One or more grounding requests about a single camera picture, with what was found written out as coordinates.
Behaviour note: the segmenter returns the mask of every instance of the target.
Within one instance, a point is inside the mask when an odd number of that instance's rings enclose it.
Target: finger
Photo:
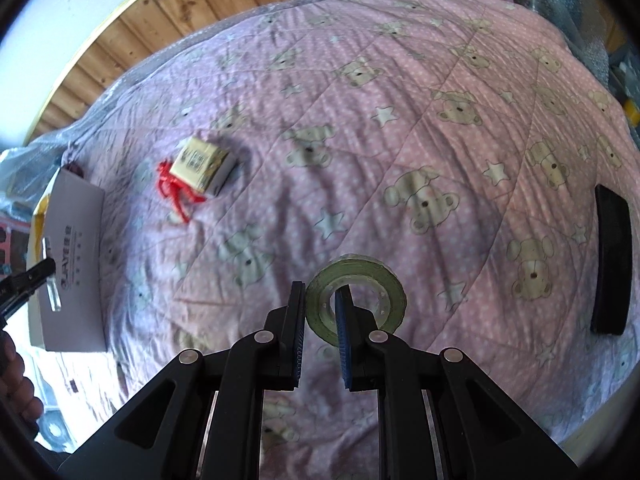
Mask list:
[[[11,336],[8,335],[7,332],[0,332],[0,341],[2,342],[2,350],[4,350],[4,355],[9,361],[13,361],[16,356],[15,351],[15,343],[14,340],[11,339]]]
[[[24,418],[24,420],[35,422],[42,416],[43,413],[44,405],[42,401],[38,397],[33,397],[33,399],[31,399],[31,402],[22,412],[22,417]]]
[[[11,361],[2,375],[2,380],[8,387],[7,393],[12,395],[22,383],[24,375],[24,361],[20,354],[16,354],[15,359]]]
[[[20,383],[20,387],[9,398],[9,403],[15,413],[22,413],[27,409],[27,406],[33,400],[33,394],[33,383],[25,377]]]

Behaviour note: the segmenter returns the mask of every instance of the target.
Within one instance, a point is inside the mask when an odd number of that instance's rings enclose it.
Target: wooden floor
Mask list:
[[[53,94],[31,138],[62,128],[124,71],[211,23],[282,0],[137,0],[85,51]]]

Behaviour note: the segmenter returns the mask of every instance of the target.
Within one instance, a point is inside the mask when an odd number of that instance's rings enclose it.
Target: qr code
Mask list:
[[[199,173],[206,160],[207,157],[204,153],[194,151],[187,160],[187,168]]]

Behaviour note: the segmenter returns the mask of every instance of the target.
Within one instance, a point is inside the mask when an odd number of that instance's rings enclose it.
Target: white box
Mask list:
[[[36,207],[27,264],[50,256],[56,275],[28,303],[33,346],[55,352],[106,350],[98,273],[103,202],[102,189],[58,170]]]

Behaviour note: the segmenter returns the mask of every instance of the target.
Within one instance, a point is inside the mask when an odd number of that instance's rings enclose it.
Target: green tape roll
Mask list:
[[[318,337],[338,346],[330,300],[337,289],[347,284],[373,288],[378,294],[378,306],[373,311],[378,328],[389,333],[396,331],[406,309],[402,284],[382,262],[359,254],[345,254],[320,270],[306,288],[306,322]]]

